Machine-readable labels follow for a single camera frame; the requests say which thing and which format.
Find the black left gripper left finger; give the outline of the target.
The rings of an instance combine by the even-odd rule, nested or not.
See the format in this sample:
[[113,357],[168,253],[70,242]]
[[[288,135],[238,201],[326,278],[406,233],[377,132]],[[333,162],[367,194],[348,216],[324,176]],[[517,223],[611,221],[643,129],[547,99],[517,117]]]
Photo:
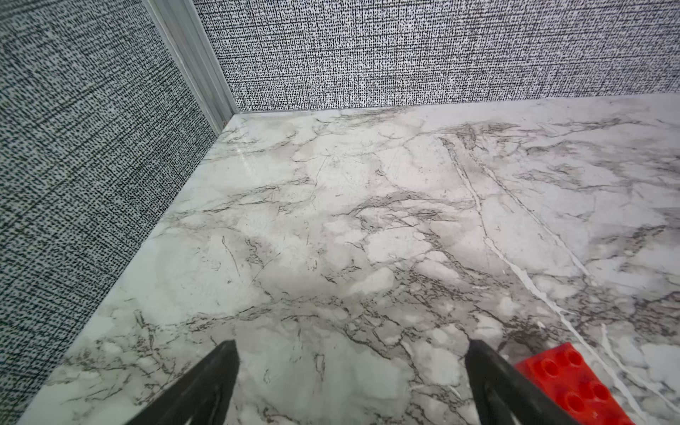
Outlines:
[[220,343],[127,424],[225,423],[239,366],[237,343]]

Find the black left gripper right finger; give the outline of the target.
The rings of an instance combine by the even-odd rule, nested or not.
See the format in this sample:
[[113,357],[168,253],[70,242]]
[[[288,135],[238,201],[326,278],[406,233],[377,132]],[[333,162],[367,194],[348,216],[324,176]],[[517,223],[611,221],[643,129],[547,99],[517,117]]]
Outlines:
[[484,341],[469,341],[465,367],[480,423],[577,424]]

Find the red lego brick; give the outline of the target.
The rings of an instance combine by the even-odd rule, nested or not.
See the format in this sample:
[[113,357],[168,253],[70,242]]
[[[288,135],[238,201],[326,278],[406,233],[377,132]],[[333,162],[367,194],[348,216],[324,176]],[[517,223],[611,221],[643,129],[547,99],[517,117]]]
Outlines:
[[570,343],[534,355],[515,367],[578,423],[633,423]]

